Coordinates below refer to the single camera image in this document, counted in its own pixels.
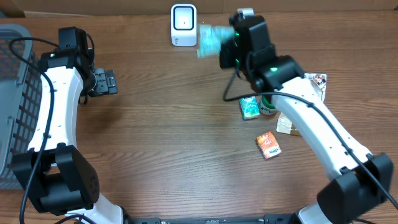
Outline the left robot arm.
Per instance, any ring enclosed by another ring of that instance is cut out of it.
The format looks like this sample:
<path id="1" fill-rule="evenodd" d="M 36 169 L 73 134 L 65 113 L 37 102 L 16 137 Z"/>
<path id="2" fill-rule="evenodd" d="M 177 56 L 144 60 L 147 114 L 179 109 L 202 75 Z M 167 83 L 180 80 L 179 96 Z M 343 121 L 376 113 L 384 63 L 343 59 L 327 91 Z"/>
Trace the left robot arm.
<path id="1" fill-rule="evenodd" d="M 12 158 L 11 168 L 24 189 L 19 221 L 25 221 L 30 202 L 40 213 L 62 222 L 131 223 L 122 207 L 101 192 L 93 166 L 78 151 L 78 105 L 90 97 L 118 91 L 114 72 L 96 68 L 95 45 L 89 33 L 77 27 L 58 31 L 53 50 L 42 54 L 34 69 L 42 83 L 37 124 L 25 153 Z"/>

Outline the teal tissue pack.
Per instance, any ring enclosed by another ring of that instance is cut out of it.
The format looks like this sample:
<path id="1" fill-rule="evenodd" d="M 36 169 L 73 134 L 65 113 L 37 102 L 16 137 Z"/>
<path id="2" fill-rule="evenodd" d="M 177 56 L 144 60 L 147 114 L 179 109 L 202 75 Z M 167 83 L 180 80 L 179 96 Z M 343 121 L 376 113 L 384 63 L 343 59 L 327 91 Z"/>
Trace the teal tissue pack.
<path id="1" fill-rule="evenodd" d="M 257 99 L 255 96 L 241 98 L 239 100 L 243 120 L 258 118 L 260 115 Z"/>

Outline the brown snack bag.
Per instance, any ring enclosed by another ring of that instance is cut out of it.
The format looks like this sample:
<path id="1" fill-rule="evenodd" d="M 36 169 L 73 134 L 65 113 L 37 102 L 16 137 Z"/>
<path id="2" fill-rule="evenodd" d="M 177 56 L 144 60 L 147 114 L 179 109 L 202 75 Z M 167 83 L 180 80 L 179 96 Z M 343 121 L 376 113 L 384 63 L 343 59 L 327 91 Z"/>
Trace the brown snack bag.
<path id="1" fill-rule="evenodd" d="M 305 78 L 309 79 L 314 91 L 319 99 L 324 102 L 326 96 L 327 74 L 322 73 L 305 73 Z M 277 120 L 276 131 L 282 134 L 293 136 L 301 136 L 298 129 L 293 125 L 290 119 L 281 113 Z"/>

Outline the orange tissue pack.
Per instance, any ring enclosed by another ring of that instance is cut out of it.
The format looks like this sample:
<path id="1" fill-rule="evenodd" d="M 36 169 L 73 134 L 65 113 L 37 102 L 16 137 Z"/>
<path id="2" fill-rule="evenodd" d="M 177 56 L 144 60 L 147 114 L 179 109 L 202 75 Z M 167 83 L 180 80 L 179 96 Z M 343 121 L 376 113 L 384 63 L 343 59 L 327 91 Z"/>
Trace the orange tissue pack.
<path id="1" fill-rule="evenodd" d="M 270 131 L 258 136 L 256 144 L 265 159 L 276 157 L 281 153 L 279 143 Z"/>

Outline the teal wipes packet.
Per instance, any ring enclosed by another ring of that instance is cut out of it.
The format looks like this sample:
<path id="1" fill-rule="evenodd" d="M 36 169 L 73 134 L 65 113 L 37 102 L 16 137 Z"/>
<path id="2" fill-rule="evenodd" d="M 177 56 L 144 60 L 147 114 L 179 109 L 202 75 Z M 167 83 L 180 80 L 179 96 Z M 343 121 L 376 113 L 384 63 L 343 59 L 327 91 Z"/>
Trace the teal wipes packet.
<path id="1" fill-rule="evenodd" d="M 232 27 L 212 26 L 209 24 L 200 25 L 199 32 L 199 47 L 197 49 L 198 58 L 219 55 L 221 45 L 232 38 L 235 33 Z"/>

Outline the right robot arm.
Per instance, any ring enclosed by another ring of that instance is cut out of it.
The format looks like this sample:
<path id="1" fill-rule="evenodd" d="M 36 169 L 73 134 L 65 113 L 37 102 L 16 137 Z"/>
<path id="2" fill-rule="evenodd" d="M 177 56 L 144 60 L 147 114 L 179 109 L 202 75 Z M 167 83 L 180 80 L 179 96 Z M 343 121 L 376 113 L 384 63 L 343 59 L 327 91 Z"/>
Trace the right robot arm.
<path id="1" fill-rule="evenodd" d="M 265 19 L 240 9 L 229 23 L 235 33 L 221 46 L 221 68 L 243 74 L 253 95 L 265 96 L 291 120 L 329 178 L 315 203 L 293 214 L 266 215 L 264 222 L 351 223 L 390 200 L 390 158 L 375 156 L 355 140 L 319 99 L 300 65 L 276 54 Z"/>

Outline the green lid jar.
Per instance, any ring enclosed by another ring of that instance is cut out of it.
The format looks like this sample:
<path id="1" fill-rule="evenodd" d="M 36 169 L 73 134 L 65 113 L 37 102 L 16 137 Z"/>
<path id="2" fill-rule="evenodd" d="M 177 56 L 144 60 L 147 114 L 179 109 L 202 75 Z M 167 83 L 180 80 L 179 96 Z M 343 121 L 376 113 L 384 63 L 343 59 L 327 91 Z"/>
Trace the green lid jar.
<path id="1" fill-rule="evenodd" d="M 264 115 L 272 115 L 277 112 L 275 106 L 270 103 L 265 96 L 261 97 L 259 102 L 259 111 Z"/>

